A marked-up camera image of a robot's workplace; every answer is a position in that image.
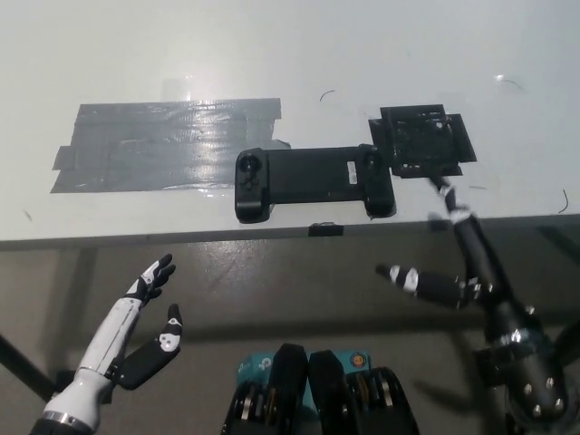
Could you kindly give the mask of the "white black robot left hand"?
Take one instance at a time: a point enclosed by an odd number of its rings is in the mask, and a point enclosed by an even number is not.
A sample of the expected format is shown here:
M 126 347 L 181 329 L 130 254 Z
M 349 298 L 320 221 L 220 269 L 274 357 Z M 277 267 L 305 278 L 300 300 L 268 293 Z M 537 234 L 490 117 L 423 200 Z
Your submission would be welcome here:
M 86 348 L 72 382 L 48 401 L 31 429 L 33 434 L 96 433 L 101 407 L 115 387 L 137 390 L 178 355 L 183 320 L 177 304 L 169 307 L 159 335 L 126 354 L 141 311 L 162 294 L 175 270 L 172 255 L 166 254 L 146 268 L 115 302 Z

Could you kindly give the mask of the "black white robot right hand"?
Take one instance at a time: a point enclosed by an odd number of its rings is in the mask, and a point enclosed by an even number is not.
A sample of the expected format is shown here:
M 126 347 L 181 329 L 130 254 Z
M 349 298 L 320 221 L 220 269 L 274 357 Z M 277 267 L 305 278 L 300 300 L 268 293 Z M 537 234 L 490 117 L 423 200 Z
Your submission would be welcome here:
M 442 196 L 449 222 L 465 261 L 463 279 L 452 278 L 415 267 L 379 264 L 375 272 L 398 286 L 405 294 L 452 309 L 474 303 L 484 313 L 486 342 L 500 348 L 516 343 L 533 343 L 539 353 L 559 360 L 556 344 L 542 324 L 517 300 L 498 255 L 485 236 L 479 219 L 461 202 L 455 187 L 442 176 L 431 175 L 430 183 Z

